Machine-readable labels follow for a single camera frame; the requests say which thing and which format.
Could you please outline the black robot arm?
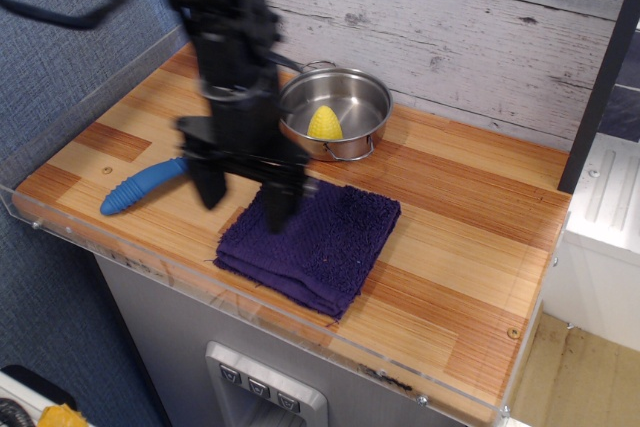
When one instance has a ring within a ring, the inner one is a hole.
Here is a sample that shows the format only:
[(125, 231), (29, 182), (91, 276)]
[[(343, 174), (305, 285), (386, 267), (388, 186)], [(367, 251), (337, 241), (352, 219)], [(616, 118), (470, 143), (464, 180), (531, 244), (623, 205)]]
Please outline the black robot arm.
[(183, 157), (207, 208), (225, 196), (226, 176), (262, 186), (269, 230), (297, 211), (308, 177), (305, 151), (280, 130), (278, 17), (265, 0), (169, 0), (193, 45), (207, 116), (181, 117)]

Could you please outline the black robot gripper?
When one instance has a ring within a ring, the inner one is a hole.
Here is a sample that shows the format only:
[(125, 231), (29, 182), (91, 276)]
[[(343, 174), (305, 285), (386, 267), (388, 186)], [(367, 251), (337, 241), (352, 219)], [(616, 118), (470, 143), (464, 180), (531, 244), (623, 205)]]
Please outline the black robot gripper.
[(308, 154), (280, 131), (278, 95), (270, 91), (209, 91), (210, 113), (184, 116), (187, 167), (203, 205), (211, 210), (226, 194), (225, 172), (263, 182), (267, 228), (281, 232), (298, 210), (308, 180)]

